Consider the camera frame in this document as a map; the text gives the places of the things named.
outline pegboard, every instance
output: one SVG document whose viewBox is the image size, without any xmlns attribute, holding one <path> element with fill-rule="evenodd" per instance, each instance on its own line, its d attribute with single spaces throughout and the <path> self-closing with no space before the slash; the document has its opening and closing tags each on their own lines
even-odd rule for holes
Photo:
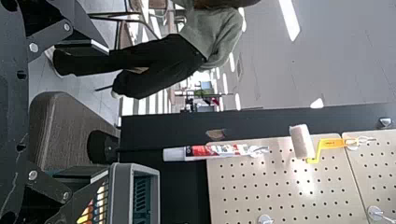
<svg viewBox="0 0 396 224">
<path fill-rule="evenodd" d="M 314 146 L 321 138 L 312 135 Z M 368 223 L 343 148 L 323 149 L 318 164 L 297 160 L 289 137 L 214 143 L 269 146 L 263 157 L 207 161 L 212 223 Z"/>
<path fill-rule="evenodd" d="M 377 139 L 356 151 L 347 151 L 364 207 L 378 206 L 385 216 L 396 218 L 396 130 L 343 134 L 344 138 L 359 136 Z"/>
</svg>

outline ceiling light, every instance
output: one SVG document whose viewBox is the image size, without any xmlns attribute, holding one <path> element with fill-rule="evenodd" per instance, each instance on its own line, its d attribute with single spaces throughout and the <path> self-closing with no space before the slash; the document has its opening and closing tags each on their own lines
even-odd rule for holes
<svg viewBox="0 0 396 224">
<path fill-rule="evenodd" d="M 148 34 L 146 33 L 146 29 L 143 28 L 143 33 L 142 33 L 142 43 L 149 42 L 149 37 Z"/>
<path fill-rule="evenodd" d="M 224 86 L 224 93 L 228 94 L 228 84 L 227 84 L 227 75 L 223 74 L 223 86 Z"/>
<path fill-rule="evenodd" d="M 235 104 L 236 104 L 236 109 L 241 110 L 241 99 L 239 98 L 239 93 L 235 95 Z"/>
<path fill-rule="evenodd" d="M 230 66 L 231 66 L 231 71 L 235 71 L 235 60 L 233 59 L 233 53 L 230 53 Z"/>
<path fill-rule="evenodd" d="M 218 81 L 216 79 L 212 79 L 212 88 L 215 94 L 218 94 Z"/>
<path fill-rule="evenodd" d="M 131 116 L 134 114 L 134 98 L 122 97 L 122 115 Z"/>
<path fill-rule="evenodd" d="M 168 91 L 163 90 L 163 109 L 164 109 L 164 114 L 168 113 Z"/>
<path fill-rule="evenodd" d="M 291 0 L 279 0 L 279 4 L 282 9 L 283 19 L 285 20 L 290 40 L 294 41 L 301 30 L 293 3 Z"/>
<path fill-rule="evenodd" d="M 242 7 L 239 7 L 239 8 L 238 8 L 238 11 L 239 11 L 239 14 L 241 14 L 241 16 L 242 16 L 243 18 L 245 18 L 245 9 L 242 8 Z"/>
<path fill-rule="evenodd" d="M 163 91 L 158 92 L 158 114 L 163 113 Z"/>
<path fill-rule="evenodd" d="M 242 22 L 242 32 L 245 32 L 246 30 L 247 30 L 247 21 L 244 20 L 244 21 Z"/>
<path fill-rule="evenodd" d="M 146 98 L 139 100 L 139 115 L 145 115 L 146 114 Z"/>
<path fill-rule="evenodd" d="M 224 102 L 222 100 L 222 97 L 220 97 L 220 111 L 224 111 Z"/>
<path fill-rule="evenodd" d="M 220 79 L 220 69 L 216 68 L 216 77 Z"/>
<path fill-rule="evenodd" d="M 149 109 L 148 109 L 148 111 L 149 111 L 149 113 L 150 114 L 155 114 L 155 103 L 156 103 L 156 94 L 152 94 L 152 95 L 150 95 L 150 97 L 149 97 Z"/>
</svg>

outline gray chair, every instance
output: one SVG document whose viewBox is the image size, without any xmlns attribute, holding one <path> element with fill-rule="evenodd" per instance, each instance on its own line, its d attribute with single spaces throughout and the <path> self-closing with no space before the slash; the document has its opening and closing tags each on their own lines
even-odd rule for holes
<svg viewBox="0 0 396 224">
<path fill-rule="evenodd" d="M 119 131 L 65 92 L 44 92 L 29 111 L 29 155 L 43 171 L 91 165 L 88 137 L 99 130 L 113 136 Z"/>
</svg>

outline paint roller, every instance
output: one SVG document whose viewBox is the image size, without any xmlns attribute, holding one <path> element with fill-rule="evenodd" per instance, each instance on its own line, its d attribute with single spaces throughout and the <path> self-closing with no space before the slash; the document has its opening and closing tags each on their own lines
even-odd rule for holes
<svg viewBox="0 0 396 224">
<path fill-rule="evenodd" d="M 306 159 L 309 164 L 318 163 L 320 160 L 320 151 L 322 149 L 332 149 L 346 147 L 349 150 L 357 150 L 361 144 L 376 141 L 373 137 L 360 136 L 352 139 L 342 138 L 325 138 L 320 139 L 318 150 L 315 152 L 314 144 L 306 124 L 300 124 L 290 127 L 291 141 L 294 146 L 294 152 L 297 159 Z"/>
<path fill-rule="evenodd" d="M 292 126 L 289 129 L 291 141 L 297 159 L 315 158 L 315 148 L 306 124 Z"/>
</svg>

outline black shoe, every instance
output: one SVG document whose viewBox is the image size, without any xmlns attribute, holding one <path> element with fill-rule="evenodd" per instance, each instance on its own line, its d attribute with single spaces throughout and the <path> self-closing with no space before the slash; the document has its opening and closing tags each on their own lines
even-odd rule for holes
<svg viewBox="0 0 396 224">
<path fill-rule="evenodd" d="M 67 68 L 69 65 L 69 57 L 70 55 L 58 49 L 53 52 L 53 67 L 61 77 L 71 74 L 71 71 Z"/>
<path fill-rule="evenodd" d="M 125 96 L 125 90 L 126 86 L 125 84 L 127 83 L 126 80 L 127 76 L 125 76 L 124 73 L 120 73 L 117 75 L 117 77 L 113 81 L 113 88 L 111 90 L 111 95 L 116 98 L 116 94 L 119 96 Z"/>
</svg>

